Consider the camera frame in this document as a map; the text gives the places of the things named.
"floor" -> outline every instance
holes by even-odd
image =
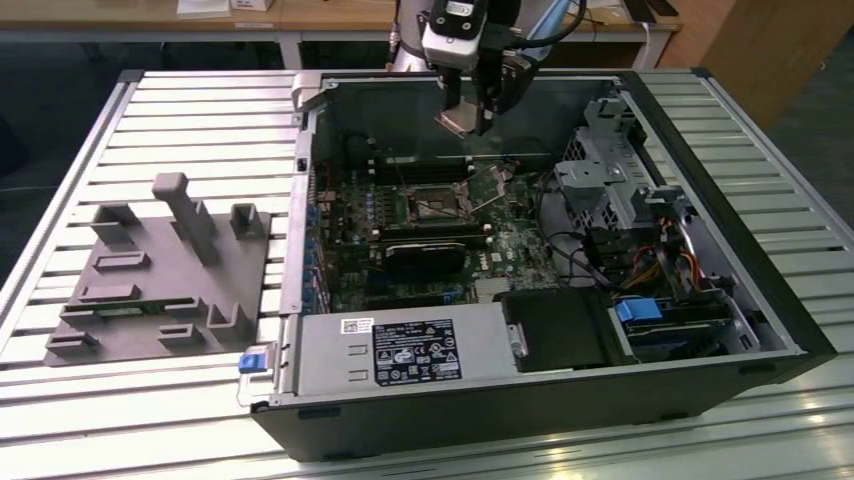
[[[313,46],[304,52],[314,66],[381,65],[382,48]],[[101,46],[90,62],[73,44],[0,44],[0,117],[29,151],[29,161],[0,177],[0,283],[5,279],[65,170],[123,69],[276,68],[269,46],[174,44],[162,56],[155,44]],[[771,139],[848,223],[854,169],[854,36],[848,35],[816,73],[788,115],[768,132]],[[0,167],[3,159],[0,152]]]

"power supply label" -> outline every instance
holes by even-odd
[[[373,325],[373,380],[380,387],[462,378],[450,319]]]

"slotted aluminum surface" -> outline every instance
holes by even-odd
[[[146,184],[162,168],[181,168],[198,179],[190,194],[208,199],[210,212],[252,201],[274,214],[261,298],[268,318],[258,336],[274,335],[293,171],[290,79],[286,72],[150,72],[118,98],[119,114],[105,122],[102,142],[0,330],[0,478],[851,475],[849,231],[713,83],[685,72],[643,79],[840,351],[836,360],[793,381],[747,392],[699,418],[301,465],[237,404],[237,354],[41,367],[46,335],[94,242],[86,222],[95,204],[127,201],[137,215],[166,214]],[[652,149],[672,181],[660,155]],[[438,430],[441,421],[436,412]]]

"green circuit board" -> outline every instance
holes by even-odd
[[[333,266],[328,269],[332,312],[397,308],[400,301],[406,306],[421,306],[420,300],[476,303],[474,283],[481,279],[504,278],[512,289],[557,284],[558,274],[529,215],[530,179],[520,176],[496,185],[490,179],[497,178],[500,164],[474,162],[474,168],[470,178],[476,181],[461,186],[378,186],[354,176],[340,185],[333,201],[321,208],[328,218],[326,261]],[[454,210],[458,205],[473,209],[464,218]],[[462,268],[452,275],[426,282],[392,281],[380,262],[385,247],[372,241],[372,230],[377,225],[393,229],[434,222],[488,224],[488,244],[465,251]]]

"gray base plate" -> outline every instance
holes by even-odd
[[[83,363],[113,362],[145,358],[198,355],[242,351],[254,341],[260,291],[266,259],[270,215],[258,213],[264,234],[237,241],[232,233],[228,215],[210,215],[216,225],[213,243],[220,253],[220,263],[202,266],[189,245],[182,242],[171,227],[173,219],[141,218],[139,224],[126,226],[135,248],[149,257],[149,266],[143,269],[97,271],[91,264],[115,250],[109,250],[101,241],[91,249],[86,266],[79,275],[67,306],[85,305],[78,300],[85,289],[114,285],[135,285],[141,290],[138,300],[173,298],[201,298],[208,308],[216,305],[225,319],[234,303],[238,303],[249,322],[248,332],[240,339],[220,341],[205,327],[202,314],[175,319],[167,314],[155,315],[103,315],[103,321],[71,328],[65,321],[53,331],[50,341],[58,335],[85,332],[97,340],[97,346],[79,353],[57,355],[47,351],[43,363],[47,366],[75,365]],[[195,342],[179,345],[179,339],[166,348],[157,340],[159,327],[191,323],[195,326]]]

